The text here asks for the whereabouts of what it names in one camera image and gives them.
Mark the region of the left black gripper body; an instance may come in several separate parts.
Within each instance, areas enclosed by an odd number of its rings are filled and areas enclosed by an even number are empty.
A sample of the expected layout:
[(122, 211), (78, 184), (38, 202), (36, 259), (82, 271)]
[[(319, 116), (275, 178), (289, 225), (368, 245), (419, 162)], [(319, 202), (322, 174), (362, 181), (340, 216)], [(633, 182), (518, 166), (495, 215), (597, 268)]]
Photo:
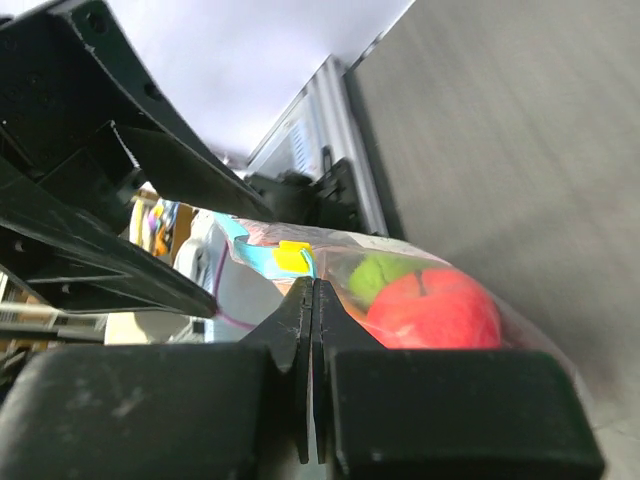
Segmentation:
[(114, 232), (128, 224), (129, 202), (140, 187), (119, 184), (129, 168), (112, 123), (137, 119), (184, 120), (107, 3), (50, 1), (3, 23), (3, 156), (54, 198)]

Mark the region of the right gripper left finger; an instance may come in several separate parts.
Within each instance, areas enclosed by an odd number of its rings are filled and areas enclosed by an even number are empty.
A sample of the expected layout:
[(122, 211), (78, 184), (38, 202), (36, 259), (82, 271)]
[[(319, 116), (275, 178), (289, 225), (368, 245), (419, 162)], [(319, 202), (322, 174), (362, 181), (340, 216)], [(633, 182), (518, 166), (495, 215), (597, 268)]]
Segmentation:
[(309, 460), (313, 283), (231, 343), (36, 355), (1, 408), (5, 479), (292, 479)]

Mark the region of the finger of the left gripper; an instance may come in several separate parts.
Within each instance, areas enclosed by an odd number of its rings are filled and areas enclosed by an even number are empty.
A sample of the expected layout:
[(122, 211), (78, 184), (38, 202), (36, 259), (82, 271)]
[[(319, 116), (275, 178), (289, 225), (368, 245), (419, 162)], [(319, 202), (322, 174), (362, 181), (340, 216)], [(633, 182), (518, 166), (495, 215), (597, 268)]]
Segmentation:
[(115, 121), (112, 128), (129, 168), (121, 186), (135, 191), (150, 182), (169, 200), (242, 218), (275, 218), (263, 197), (225, 166), (184, 120)]
[(216, 299), (88, 213), (1, 163), (1, 269), (70, 313), (157, 310), (211, 317)]

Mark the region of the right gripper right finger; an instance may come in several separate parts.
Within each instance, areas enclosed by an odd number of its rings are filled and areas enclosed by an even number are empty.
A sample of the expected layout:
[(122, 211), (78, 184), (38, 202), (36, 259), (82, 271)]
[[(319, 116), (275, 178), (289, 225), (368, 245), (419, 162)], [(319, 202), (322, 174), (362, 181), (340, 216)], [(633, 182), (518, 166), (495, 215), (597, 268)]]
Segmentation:
[(333, 479), (599, 479), (572, 378), (534, 350), (392, 350), (313, 286), (316, 451)]

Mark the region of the red toy apple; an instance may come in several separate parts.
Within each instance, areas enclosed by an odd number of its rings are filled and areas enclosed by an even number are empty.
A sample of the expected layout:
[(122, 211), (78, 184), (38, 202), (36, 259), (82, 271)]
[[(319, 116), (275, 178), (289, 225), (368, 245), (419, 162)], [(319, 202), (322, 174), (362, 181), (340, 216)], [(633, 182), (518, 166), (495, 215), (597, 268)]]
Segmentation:
[(395, 349), (493, 349), (502, 343), (491, 295), (451, 267), (415, 270), (387, 285), (364, 327)]

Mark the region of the clear zip top bag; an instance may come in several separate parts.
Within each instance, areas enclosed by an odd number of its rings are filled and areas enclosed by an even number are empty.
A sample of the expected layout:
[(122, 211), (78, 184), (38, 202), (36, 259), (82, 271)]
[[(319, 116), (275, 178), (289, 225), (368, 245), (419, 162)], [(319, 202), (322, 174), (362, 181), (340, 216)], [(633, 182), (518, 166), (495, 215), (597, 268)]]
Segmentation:
[(328, 281), (347, 313), (392, 349), (526, 349), (554, 357), (580, 396), (575, 364), (533, 323), (479, 281), (406, 242), (264, 223), (216, 213), (225, 237), (215, 288), (254, 306), (259, 290), (284, 297), (303, 276)]

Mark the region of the green toy fruit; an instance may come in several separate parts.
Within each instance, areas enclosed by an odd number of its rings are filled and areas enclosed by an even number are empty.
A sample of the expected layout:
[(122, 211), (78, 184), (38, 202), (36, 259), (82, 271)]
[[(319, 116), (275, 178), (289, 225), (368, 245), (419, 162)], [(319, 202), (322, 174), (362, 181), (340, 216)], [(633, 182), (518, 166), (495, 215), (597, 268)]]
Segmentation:
[(347, 288), (362, 306), (369, 308), (387, 285), (426, 266), (422, 259), (387, 253), (368, 254), (349, 276)]

